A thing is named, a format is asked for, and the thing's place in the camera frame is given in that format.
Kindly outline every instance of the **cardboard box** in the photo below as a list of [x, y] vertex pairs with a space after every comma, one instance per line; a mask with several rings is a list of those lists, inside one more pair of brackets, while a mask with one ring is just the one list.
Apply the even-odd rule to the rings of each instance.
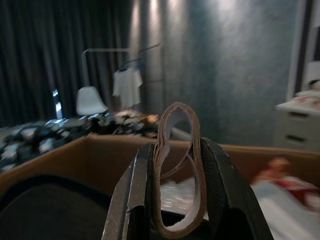
[[[77, 179], [112, 194], [139, 147], [155, 139], [121, 135], [93, 135], [79, 138], [56, 150], [0, 174], [0, 197], [17, 181], [38, 175], [53, 174]], [[162, 171], [168, 172], [184, 156], [188, 142], [173, 140]], [[291, 162], [290, 173], [320, 187], [320, 154], [273, 147], [222, 145], [234, 166], [250, 182], [273, 157]], [[187, 164], [172, 176], [179, 182], [192, 176]]]

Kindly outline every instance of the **dark curtain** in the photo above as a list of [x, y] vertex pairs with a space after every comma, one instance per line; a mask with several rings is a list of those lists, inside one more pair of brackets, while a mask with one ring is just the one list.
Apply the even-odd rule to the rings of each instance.
[[[74, 117], [84, 87], [81, 53], [120, 48], [117, 15], [108, 0], [0, 1], [0, 126], [56, 118], [53, 90], [62, 115]], [[88, 73], [112, 109], [112, 76], [118, 53], [88, 53]]]

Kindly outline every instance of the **leather strap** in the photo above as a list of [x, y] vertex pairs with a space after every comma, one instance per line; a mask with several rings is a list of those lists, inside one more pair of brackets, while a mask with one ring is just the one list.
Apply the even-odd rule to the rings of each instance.
[[[170, 172], [160, 176], [162, 164], [167, 157], [170, 146], [169, 137], [173, 127], [180, 121], [189, 122], [191, 139], [187, 152], [181, 162]], [[161, 235], [167, 239], [178, 239], [190, 234], [203, 221], [207, 206], [206, 179], [200, 152], [200, 127], [195, 112], [186, 104], [175, 102], [163, 113], [154, 149], [154, 186], [152, 221]], [[195, 180], [195, 198], [189, 212], [184, 219], [172, 226], [165, 226], [161, 217], [160, 178], [166, 178], [177, 172], [189, 160], [192, 165]]]

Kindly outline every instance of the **white t-shirt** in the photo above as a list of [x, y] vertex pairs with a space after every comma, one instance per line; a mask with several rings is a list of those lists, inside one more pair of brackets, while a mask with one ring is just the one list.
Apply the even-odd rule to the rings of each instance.
[[113, 74], [113, 96], [120, 96], [121, 108], [130, 108], [140, 103], [139, 86], [142, 84], [139, 70], [129, 68]]

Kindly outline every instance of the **gray wall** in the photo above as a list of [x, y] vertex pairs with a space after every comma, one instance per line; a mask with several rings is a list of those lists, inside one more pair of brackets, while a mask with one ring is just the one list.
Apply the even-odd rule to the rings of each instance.
[[[203, 137], [223, 144], [272, 144], [274, 106], [286, 100], [298, 0], [118, 4], [122, 44], [133, 55], [163, 43], [162, 52], [155, 48], [144, 61], [148, 112], [160, 114], [184, 102], [197, 113]], [[163, 75], [165, 84], [158, 82]]]

